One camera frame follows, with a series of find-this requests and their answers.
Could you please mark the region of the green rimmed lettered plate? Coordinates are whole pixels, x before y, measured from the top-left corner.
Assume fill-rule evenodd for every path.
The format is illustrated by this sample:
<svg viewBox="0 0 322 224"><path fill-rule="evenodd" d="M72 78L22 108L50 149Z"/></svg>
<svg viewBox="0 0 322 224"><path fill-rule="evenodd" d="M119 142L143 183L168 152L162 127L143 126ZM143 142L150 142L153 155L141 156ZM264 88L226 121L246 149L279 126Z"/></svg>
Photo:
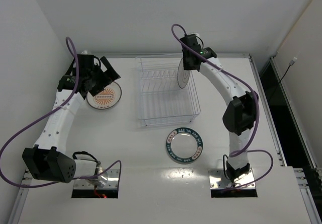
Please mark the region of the green rimmed lettered plate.
<svg viewBox="0 0 322 224"><path fill-rule="evenodd" d="M200 134L191 128L176 128L166 138L167 154L178 164L187 165L196 162L203 148Z"/></svg>

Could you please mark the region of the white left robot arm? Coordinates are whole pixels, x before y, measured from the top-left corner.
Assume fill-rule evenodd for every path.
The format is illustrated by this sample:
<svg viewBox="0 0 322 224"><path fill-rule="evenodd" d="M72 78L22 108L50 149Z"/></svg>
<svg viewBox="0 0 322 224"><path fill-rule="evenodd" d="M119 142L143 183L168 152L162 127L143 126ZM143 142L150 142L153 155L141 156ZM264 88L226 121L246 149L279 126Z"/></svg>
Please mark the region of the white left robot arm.
<svg viewBox="0 0 322 224"><path fill-rule="evenodd" d="M95 96L120 76L106 57L79 54L60 79L53 106L40 137L22 158L36 180L69 183L72 179L97 180L100 161L74 159L65 154L74 117L90 94Z"/></svg>

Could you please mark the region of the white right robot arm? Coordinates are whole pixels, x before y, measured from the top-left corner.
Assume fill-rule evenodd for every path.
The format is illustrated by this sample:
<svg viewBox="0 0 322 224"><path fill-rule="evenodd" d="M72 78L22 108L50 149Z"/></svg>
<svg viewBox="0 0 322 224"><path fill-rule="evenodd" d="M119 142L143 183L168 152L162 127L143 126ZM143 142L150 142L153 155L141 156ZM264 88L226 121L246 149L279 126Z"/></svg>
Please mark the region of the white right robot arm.
<svg viewBox="0 0 322 224"><path fill-rule="evenodd" d="M213 84L227 105L222 117L229 132L229 157L224 172L227 179L234 181L250 170L244 148L257 120L258 96L227 75L216 53L209 47L202 48L197 35L185 34L180 41L183 43L183 57L177 73L179 87L185 88L190 72L197 70Z"/></svg>

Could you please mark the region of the white plate with dark rim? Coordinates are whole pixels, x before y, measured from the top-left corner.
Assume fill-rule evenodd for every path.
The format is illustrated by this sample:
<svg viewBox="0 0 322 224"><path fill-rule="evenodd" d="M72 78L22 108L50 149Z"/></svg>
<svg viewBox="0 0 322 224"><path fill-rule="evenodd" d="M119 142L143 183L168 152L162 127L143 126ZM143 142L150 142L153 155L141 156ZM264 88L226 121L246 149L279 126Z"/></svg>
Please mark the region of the white plate with dark rim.
<svg viewBox="0 0 322 224"><path fill-rule="evenodd" d="M177 70L177 82L180 89L184 89L189 82L191 72L184 70L184 61L181 59Z"/></svg>

